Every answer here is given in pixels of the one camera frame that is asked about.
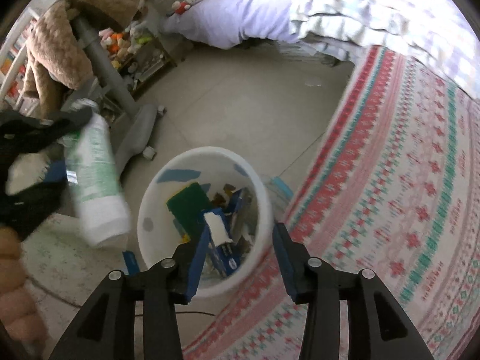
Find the person's left hand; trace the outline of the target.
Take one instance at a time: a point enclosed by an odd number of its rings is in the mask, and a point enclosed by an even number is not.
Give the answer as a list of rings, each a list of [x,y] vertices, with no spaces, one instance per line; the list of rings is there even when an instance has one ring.
[[[30,291],[17,233],[1,227],[1,323],[10,337],[41,355],[48,331]]]

